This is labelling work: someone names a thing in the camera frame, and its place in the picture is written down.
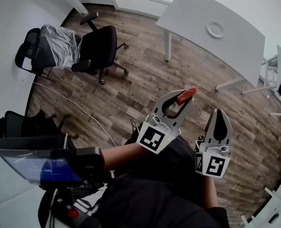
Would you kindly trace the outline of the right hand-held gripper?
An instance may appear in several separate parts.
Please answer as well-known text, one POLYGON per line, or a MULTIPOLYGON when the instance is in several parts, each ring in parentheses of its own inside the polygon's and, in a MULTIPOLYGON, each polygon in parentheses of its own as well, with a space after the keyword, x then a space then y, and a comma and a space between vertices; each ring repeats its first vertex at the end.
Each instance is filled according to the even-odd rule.
POLYGON ((204 176, 222 178, 230 162, 232 125, 222 109, 211 112, 205 128, 204 142, 195 142, 195 172, 204 176), (214 137, 217 122, 217 140, 214 137))

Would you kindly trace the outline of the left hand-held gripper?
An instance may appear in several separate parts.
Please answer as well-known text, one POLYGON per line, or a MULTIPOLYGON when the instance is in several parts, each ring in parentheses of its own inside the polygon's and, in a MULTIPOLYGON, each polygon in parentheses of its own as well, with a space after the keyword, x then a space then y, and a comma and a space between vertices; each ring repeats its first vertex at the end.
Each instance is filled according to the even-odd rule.
POLYGON ((153 113, 148 114, 142 124, 136 143, 149 151, 159 154, 177 136, 181 134, 179 129, 193 108, 194 99, 189 98, 176 115, 169 115, 170 106, 176 104, 178 97, 185 92, 184 89, 175 90, 160 97, 154 107, 153 113))

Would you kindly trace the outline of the red block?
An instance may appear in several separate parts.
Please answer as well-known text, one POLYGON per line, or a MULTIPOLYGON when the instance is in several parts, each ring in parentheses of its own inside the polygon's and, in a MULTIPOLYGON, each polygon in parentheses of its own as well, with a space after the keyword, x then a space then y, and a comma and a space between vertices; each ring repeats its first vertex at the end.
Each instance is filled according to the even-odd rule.
POLYGON ((197 87, 195 87, 195 86, 190 87, 189 89, 185 90, 184 92, 182 92, 182 93, 177 97, 176 103, 177 103, 178 105, 184 104, 184 103, 187 102, 189 99, 191 99, 191 98, 195 95, 196 92, 197 92, 197 87))

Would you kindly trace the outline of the white round plate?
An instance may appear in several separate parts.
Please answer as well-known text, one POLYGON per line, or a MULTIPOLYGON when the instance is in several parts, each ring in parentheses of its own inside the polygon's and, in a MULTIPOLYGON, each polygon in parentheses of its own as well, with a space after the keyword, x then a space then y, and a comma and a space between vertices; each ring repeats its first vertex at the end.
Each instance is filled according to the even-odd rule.
POLYGON ((217 22, 209 22, 206 25, 208 33, 214 38, 223 38, 224 37, 224 28, 217 22))

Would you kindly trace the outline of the person's right forearm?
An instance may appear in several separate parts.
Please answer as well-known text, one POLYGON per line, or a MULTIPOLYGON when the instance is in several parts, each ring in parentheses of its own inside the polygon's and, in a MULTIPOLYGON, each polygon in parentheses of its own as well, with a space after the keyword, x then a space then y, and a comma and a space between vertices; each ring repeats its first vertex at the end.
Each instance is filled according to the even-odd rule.
POLYGON ((203 176, 202 177, 203 186, 203 208, 210 209, 218 207, 218 197, 216 193, 216 187, 214 184, 213 177, 203 176))

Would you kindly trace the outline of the person's left forearm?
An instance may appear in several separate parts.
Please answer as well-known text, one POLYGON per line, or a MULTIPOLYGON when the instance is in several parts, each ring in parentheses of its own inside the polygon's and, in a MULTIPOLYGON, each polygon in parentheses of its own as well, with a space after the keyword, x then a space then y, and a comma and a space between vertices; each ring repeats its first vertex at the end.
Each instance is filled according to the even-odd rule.
POLYGON ((114 170, 117 167, 129 163, 148 153, 151 152, 137 143, 131 143, 102 150, 102 155, 105 162, 104 170, 114 170))

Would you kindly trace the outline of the person's black clothing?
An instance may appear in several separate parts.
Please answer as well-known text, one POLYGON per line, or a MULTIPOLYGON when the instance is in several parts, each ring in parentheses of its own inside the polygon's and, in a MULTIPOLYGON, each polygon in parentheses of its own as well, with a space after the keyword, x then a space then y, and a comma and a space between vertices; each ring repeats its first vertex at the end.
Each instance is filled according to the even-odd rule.
MULTIPOLYGON (((133 132, 125 145, 136 139, 133 132)), ((203 208, 203 175, 181 136, 113 171, 116 179, 88 211, 101 228, 230 228, 224 208, 203 208)))

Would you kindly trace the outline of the large white table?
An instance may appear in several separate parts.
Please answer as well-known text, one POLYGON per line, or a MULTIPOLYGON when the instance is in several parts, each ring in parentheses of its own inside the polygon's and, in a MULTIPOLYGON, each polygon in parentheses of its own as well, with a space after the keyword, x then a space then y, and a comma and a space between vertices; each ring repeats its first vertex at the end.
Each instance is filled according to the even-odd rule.
POLYGON ((164 32, 165 60, 171 59, 172 35, 175 34, 209 52, 239 74, 216 86, 229 89, 259 81, 265 37, 243 17, 215 0, 173 0, 156 22, 164 32), (212 37, 206 25, 217 22, 224 28, 223 38, 212 37))

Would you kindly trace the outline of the black office chair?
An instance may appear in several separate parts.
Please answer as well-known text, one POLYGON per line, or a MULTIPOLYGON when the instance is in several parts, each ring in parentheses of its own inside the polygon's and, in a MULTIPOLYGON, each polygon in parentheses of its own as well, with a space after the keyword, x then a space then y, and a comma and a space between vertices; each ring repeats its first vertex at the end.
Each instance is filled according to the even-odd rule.
POLYGON ((97 28, 92 20, 98 18, 98 13, 86 15, 80 25, 88 24, 92 32, 82 37, 78 62, 71 67, 72 72, 98 74, 98 82, 105 84, 102 79, 104 69, 114 65, 128 74, 128 69, 115 62, 116 52, 121 47, 129 48, 127 43, 117 45, 117 34, 114 26, 97 28))

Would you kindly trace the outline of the plastic-wrapped black chair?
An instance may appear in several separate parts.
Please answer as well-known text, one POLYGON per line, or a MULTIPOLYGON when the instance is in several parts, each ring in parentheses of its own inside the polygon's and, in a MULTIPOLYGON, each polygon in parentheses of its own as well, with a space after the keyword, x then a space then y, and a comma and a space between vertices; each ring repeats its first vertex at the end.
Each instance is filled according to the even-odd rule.
POLYGON ((79 60, 82 37, 75 31, 52 25, 29 30, 16 56, 15 65, 48 79, 43 75, 45 68, 67 68, 79 72, 90 65, 90 60, 79 60))

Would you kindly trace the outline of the black equipment stand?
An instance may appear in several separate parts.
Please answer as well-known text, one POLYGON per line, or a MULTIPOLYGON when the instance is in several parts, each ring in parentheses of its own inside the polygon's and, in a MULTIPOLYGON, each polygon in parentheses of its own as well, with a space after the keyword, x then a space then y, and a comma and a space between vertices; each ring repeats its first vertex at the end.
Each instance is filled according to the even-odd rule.
POLYGON ((77 209, 74 204, 80 198, 93 194, 93 188, 61 188, 46 189, 38 209, 38 219, 41 228, 55 228, 55 221, 59 220, 69 228, 101 228, 101 223, 77 209), (78 218, 68 216, 69 209, 79 212, 78 218))

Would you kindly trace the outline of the black monitor screen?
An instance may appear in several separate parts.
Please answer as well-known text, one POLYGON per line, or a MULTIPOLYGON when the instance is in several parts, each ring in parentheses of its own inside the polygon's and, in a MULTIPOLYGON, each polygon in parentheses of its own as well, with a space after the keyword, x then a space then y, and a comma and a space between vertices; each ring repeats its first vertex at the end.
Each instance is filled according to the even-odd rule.
POLYGON ((0 157, 22 178, 43 189, 72 188, 84 177, 77 150, 64 134, 0 139, 0 157))

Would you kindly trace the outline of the black mesh chair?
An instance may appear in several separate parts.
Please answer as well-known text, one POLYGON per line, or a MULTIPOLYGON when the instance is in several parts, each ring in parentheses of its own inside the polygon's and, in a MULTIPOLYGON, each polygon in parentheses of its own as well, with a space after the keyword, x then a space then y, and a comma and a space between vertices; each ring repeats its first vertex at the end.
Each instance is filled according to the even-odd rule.
POLYGON ((59 125, 54 122, 55 114, 46 117, 40 110, 35 116, 22 116, 13 111, 7 111, 0 118, 0 138, 36 137, 60 134, 65 120, 70 114, 65 114, 59 125))

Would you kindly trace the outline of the white rack frame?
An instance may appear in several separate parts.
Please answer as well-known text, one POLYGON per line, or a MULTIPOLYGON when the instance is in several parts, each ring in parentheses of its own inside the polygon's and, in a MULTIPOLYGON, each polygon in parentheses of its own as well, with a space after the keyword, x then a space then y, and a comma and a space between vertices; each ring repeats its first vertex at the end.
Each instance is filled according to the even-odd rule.
POLYGON ((281 195, 276 191, 265 188, 271 199, 250 221, 244 215, 238 228, 281 228, 281 195))

